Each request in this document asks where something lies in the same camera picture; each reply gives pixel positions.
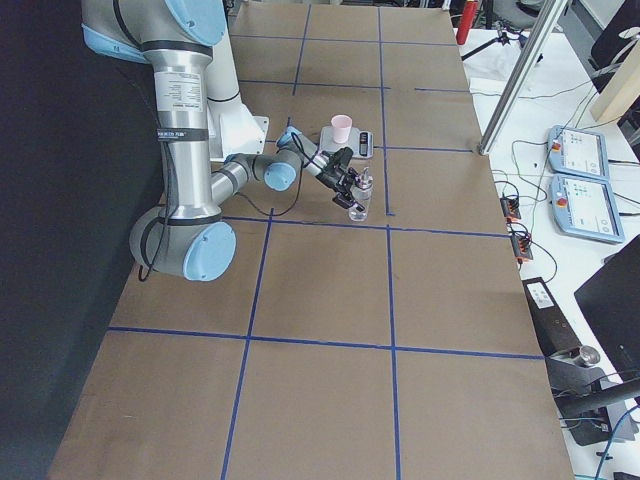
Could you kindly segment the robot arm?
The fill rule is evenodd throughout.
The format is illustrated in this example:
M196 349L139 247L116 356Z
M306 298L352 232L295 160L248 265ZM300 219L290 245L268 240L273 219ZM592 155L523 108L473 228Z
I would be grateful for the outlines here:
M275 153L264 152L268 121L242 101L222 2L86 1L82 28L94 52L148 64L154 72L149 108L165 201L130 233L140 280L153 272L201 282L219 278L236 249L221 206L250 182L284 191L308 172L332 190L337 205L364 210L350 148L324 152L290 127Z

